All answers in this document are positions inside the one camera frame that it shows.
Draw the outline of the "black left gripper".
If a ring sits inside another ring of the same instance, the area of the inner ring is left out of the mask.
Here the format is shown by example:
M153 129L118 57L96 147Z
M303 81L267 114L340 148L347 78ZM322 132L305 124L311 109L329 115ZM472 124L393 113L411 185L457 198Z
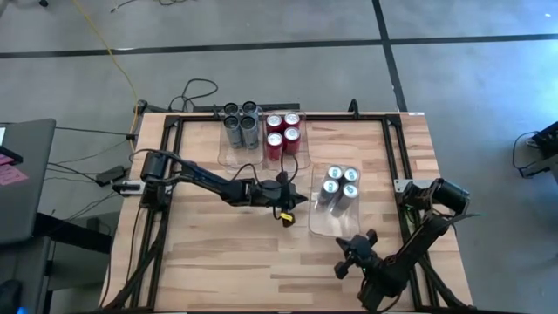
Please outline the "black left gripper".
M255 182L249 189L249 206L262 208L286 208L287 205L298 205L308 200L305 195L299 194L295 188L288 189L288 176L286 172L279 173L274 180L264 180ZM280 221L285 228L289 228L296 223L295 215L287 209L281 209L281 213L288 213L294 216L292 222Z

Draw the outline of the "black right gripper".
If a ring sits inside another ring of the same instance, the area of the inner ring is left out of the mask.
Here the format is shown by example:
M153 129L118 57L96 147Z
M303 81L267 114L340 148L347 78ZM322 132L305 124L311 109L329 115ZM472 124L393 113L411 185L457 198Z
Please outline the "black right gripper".
M378 234L374 229L369 229L366 236L354 235L350 240L336 238L337 245L341 248L344 260L334 266L337 279L344 279L349 268L356 264L359 268L376 267L379 264L378 254L372 247L378 241Z

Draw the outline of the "clear plastic bin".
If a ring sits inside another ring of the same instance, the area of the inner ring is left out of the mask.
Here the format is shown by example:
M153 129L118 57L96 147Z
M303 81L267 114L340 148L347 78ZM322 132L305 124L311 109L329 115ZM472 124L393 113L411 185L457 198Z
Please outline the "clear plastic bin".
M283 117L286 113L296 112L301 117L300 126L298 127L301 134L300 148L297 154L286 154L282 148L282 156L279 160L269 160L267 158L266 152L266 142L268 133L266 131L265 120L270 114L278 114ZM262 128L263 128L263 163L264 167L269 170L286 170L289 172L294 172L296 169L305 169L310 166L310 150L309 150L309 139L307 132L307 114L300 111L274 111L264 113L262 116Z
M353 167L342 164L316 164L313 167L310 181L311 186L308 226L310 232L316 236L344 238L351 237L360 232L359 197L362 192L362 189L360 188L361 174L359 182L356 185L358 188L357 199L351 204L349 209L343 215L335 217L330 212L333 208L333 202L324 211L316 209L316 201L321 185L325 180L329 179L329 177L327 176L327 169L330 165L338 165L343 169L343 171L347 167ZM337 196L339 196L340 190L343 188L342 180L338 181L338 183L339 190L337 192Z
M242 112L242 105L238 105L240 109L239 117L237 118L241 123L243 117L246 117ZM223 113L223 108L218 112L221 128L220 137L220 152L218 155L218 163L230 171L239 169L244 164L253 164L260 166L263 162L263 144L262 144L262 109L259 107L259 118L257 120L259 126L259 147L257 149L247 149L245 144L240 148L232 148L229 144L223 120L227 117Z

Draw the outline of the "black power adapter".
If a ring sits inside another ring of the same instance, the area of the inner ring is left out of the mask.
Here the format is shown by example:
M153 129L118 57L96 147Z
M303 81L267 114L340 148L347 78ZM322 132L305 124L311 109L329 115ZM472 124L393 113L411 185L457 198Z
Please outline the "black power adapter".
M126 176L126 171L127 169L125 167L116 166L97 174L94 180L100 187L103 187L124 178Z

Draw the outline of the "black equipment box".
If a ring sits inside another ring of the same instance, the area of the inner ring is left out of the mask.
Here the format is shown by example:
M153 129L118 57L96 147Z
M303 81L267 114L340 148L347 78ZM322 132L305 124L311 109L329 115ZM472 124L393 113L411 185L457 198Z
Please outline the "black equipment box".
M515 163L515 149L518 141L527 135L529 135L529 138L526 138L525 145L537 151L540 158L529 162L525 166L517 166ZM558 121L541 131L521 134L514 142L512 166L519 172L523 179L532 178L537 174L549 172L553 175L558 184Z

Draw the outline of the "dark equipment cart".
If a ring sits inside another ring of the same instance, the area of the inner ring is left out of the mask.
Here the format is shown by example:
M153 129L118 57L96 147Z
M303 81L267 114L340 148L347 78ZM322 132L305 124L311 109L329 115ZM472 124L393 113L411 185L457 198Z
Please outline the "dark equipment cart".
M0 314L38 314L48 297L51 243L61 242L103 254L112 238L95 229L41 213L31 222L0 222Z

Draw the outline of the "grey side desk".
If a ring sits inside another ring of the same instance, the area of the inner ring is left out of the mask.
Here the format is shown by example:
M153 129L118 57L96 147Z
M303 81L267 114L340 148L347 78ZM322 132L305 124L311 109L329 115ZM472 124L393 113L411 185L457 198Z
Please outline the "grey side desk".
M0 246L24 242L34 232L56 120L38 119L0 126L0 146L20 154L14 166L25 181L0 186Z

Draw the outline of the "pink sticky note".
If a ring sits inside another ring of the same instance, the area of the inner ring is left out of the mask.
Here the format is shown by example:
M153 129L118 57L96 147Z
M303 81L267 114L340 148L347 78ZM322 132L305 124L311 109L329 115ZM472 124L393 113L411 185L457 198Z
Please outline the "pink sticky note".
M0 166L0 186L7 186L27 179L26 174L12 165L4 164Z

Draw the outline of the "black aluminium table frame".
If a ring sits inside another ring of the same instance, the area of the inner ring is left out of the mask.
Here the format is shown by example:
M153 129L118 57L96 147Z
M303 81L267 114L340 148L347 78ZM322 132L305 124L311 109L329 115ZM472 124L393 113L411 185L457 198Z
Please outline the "black aluminium table frame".
M345 163L363 173L361 223L379 233L379 250L402 244L393 181L439 175L425 116L311 113L310 165ZM169 210L125 198L105 280L103 314L185 312L358 313L361 274L334 276L336 243L312 235L308 207L285 228L267 209L232 208L189 183Z

